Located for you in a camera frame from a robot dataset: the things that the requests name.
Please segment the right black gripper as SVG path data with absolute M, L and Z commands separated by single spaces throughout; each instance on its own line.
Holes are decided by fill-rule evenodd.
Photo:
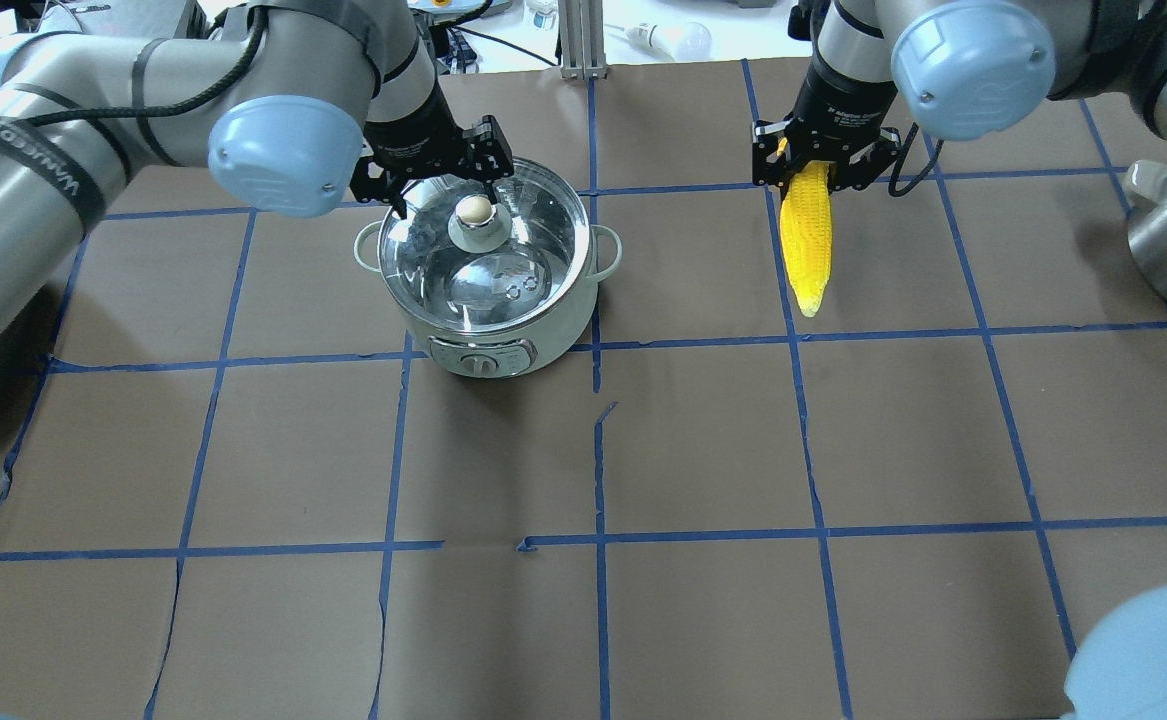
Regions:
M 894 83 L 866 83 L 834 70 L 808 70 L 794 109 L 778 123 L 753 127 L 753 183 L 787 191 L 811 161 L 829 165 L 829 191 L 862 191 L 902 155 L 897 128 L 885 117 L 897 97 Z

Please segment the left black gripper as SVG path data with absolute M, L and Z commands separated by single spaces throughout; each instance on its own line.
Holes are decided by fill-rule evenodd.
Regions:
M 495 193 L 496 182 L 515 174 L 513 151 L 499 119 L 482 117 L 471 128 L 461 128 L 440 86 L 404 117 L 368 120 L 362 137 L 369 155 L 356 161 L 349 190 L 354 200 L 382 202 L 403 221 L 408 219 L 404 193 L 411 181 L 454 176 L 482 182 L 485 193 Z

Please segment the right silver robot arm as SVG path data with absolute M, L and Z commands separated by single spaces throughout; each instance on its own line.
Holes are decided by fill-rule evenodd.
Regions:
M 1117 91 L 1167 140 L 1167 1 L 799 1 L 812 55 L 794 106 L 755 126 L 755 179 L 798 197 L 872 187 L 911 145 L 1002 131 L 1040 102 Z M 847 719 L 1167 716 L 1167 307 L 1032 323 L 1072 277 L 1068 177 L 927 161 L 966 323 L 790 326 L 836 688 Z M 1132 209 L 1117 250 L 1167 302 Z

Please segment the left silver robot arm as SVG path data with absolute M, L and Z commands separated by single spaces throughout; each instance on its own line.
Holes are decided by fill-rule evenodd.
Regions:
M 492 117 L 452 118 L 404 1 L 250 1 L 240 44 L 81 33 L 0 41 L 0 336 L 147 167 L 204 167 L 250 208 L 513 173 Z

